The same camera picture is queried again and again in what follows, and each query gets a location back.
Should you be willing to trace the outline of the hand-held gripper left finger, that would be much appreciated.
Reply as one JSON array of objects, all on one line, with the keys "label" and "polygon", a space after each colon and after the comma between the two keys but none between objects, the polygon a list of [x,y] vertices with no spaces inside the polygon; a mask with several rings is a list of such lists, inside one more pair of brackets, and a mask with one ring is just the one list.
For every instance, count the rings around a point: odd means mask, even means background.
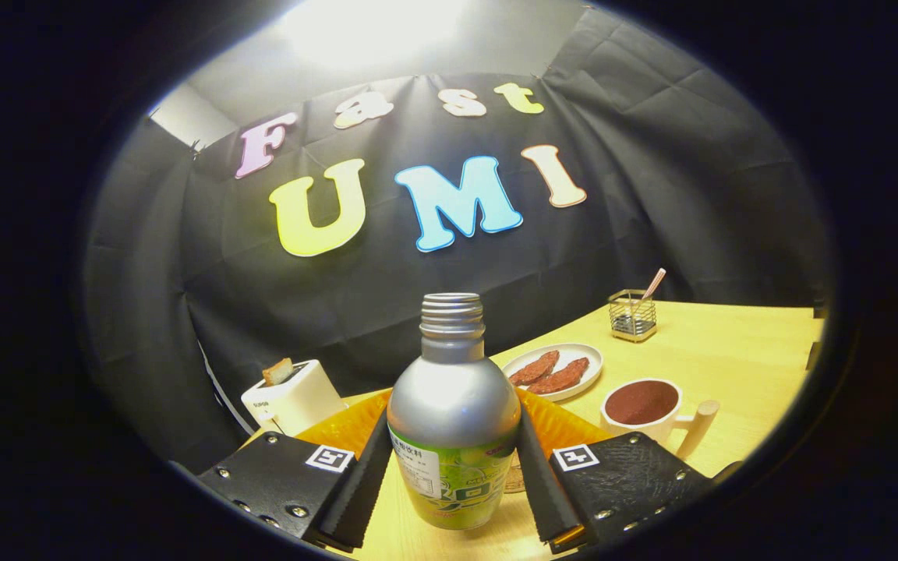
[{"label": "hand-held gripper left finger", "polygon": [[390,394],[373,392],[297,436],[265,429],[197,485],[268,531],[353,552],[363,547],[392,454]]}]

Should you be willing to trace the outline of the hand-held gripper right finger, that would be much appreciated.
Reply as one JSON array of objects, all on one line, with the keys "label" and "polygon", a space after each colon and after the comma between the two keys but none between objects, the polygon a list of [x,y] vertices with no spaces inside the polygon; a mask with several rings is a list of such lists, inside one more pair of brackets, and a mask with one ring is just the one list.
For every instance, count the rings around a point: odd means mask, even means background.
[{"label": "hand-held gripper right finger", "polygon": [[539,540],[555,554],[613,549],[719,485],[639,431],[610,436],[521,388],[518,448]]}]

